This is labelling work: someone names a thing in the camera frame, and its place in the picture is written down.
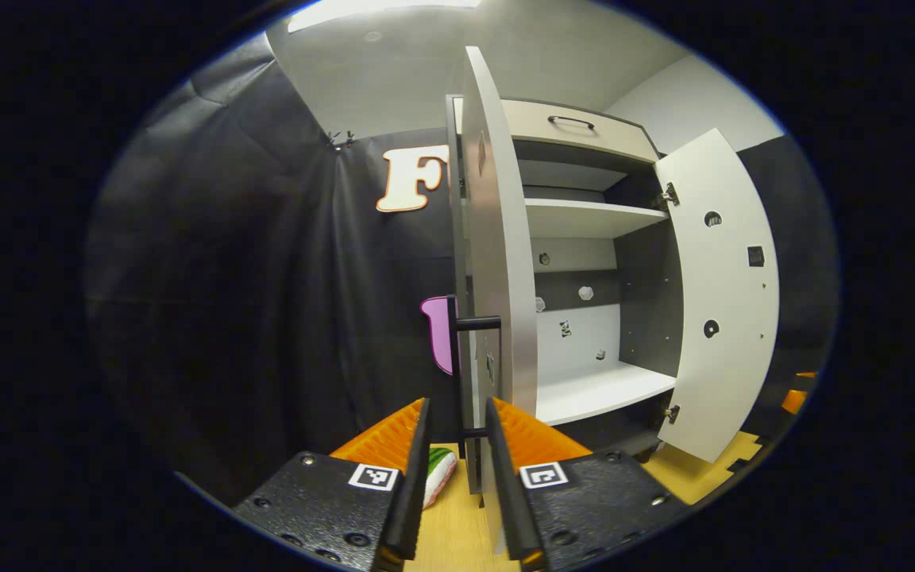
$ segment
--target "open cabinet door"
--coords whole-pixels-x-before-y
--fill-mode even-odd
[[[765,383],[778,328],[778,265],[758,191],[718,129],[654,164],[680,254],[683,338],[658,437],[708,462],[733,440]]]
[[[500,95],[479,48],[465,48],[462,176],[469,200],[469,256],[476,315],[500,316],[500,330],[475,333],[478,401],[496,396],[535,413],[535,278],[515,145]],[[491,451],[483,439],[482,493],[494,551],[505,550]]]

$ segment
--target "green and white object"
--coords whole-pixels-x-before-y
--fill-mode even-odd
[[[426,493],[422,499],[422,508],[433,504],[457,466],[458,457],[450,449],[445,446],[433,446],[429,449],[429,477],[426,477]]]

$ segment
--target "drawer handle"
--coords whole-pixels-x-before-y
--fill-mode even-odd
[[[567,121],[577,121],[578,123],[584,123],[592,131],[595,130],[595,123],[591,123],[591,121],[585,121],[584,119],[574,119],[573,117],[563,117],[562,115],[550,115],[549,123],[555,124],[557,119],[566,119]]]

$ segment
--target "wooden floor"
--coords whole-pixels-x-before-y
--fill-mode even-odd
[[[726,468],[737,459],[751,459],[760,445],[757,435],[738,432],[715,463],[707,463],[675,446],[665,445],[642,464],[653,477],[687,504],[694,504],[726,482]],[[458,445],[446,446],[454,453]],[[436,502],[422,513],[416,558],[404,563],[404,572],[516,572],[518,562],[508,555],[493,556],[486,528],[486,510],[479,508],[479,495],[468,494],[465,460],[458,459],[454,474]]]

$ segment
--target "orange foam pad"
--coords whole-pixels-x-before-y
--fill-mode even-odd
[[[335,459],[365,463],[378,467],[395,468],[404,474],[407,453],[411,449],[411,436],[419,422],[422,398],[384,417],[375,426],[360,432],[337,451],[330,453]]]
[[[782,401],[782,408],[795,415],[796,412],[799,412],[800,406],[803,405],[805,399],[807,399],[806,391],[790,390]]]
[[[592,451],[574,439],[515,406],[495,397],[493,404],[500,415],[500,426],[504,428],[504,438],[508,442],[508,451],[511,452],[515,472],[527,465],[591,455]]]

